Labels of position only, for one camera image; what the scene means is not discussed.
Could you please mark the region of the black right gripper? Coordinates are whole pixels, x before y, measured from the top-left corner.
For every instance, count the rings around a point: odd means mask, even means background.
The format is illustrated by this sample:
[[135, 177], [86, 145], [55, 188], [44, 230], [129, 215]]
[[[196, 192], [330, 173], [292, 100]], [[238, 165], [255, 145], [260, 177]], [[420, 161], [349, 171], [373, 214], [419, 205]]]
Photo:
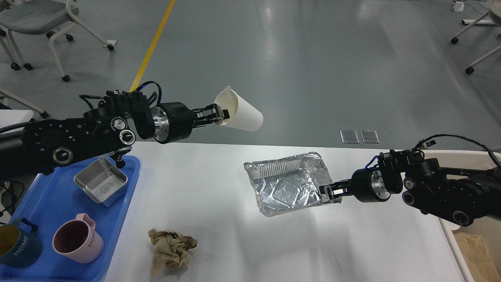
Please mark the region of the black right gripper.
[[378, 203], [386, 202], [391, 196], [385, 188], [381, 171], [375, 168], [360, 168], [353, 173], [351, 180], [320, 185], [319, 191], [327, 201], [354, 196], [362, 203]]

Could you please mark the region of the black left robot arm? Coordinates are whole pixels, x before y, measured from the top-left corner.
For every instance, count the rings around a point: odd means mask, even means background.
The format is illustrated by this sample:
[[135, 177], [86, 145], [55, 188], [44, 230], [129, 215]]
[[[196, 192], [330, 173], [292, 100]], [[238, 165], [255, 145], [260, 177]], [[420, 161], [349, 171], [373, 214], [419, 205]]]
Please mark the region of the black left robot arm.
[[81, 95], [89, 106], [82, 118], [32, 120], [1, 128], [0, 177], [51, 174], [55, 168], [108, 155], [123, 168], [123, 155], [137, 139], [165, 144], [187, 139], [194, 128], [233, 117], [216, 103], [189, 109], [181, 102], [162, 103], [162, 89], [149, 97], [142, 90]]

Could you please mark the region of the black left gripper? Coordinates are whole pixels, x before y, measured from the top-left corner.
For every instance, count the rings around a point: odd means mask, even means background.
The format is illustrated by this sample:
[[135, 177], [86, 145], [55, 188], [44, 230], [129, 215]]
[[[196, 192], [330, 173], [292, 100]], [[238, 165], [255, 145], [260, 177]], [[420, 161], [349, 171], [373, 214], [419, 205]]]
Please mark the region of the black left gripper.
[[188, 109], [181, 102], [161, 103], [152, 107], [155, 132], [153, 138], [161, 144], [188, 139], [193, 128], [205, 127], [230, 118], [228, 109], [218, 104]]

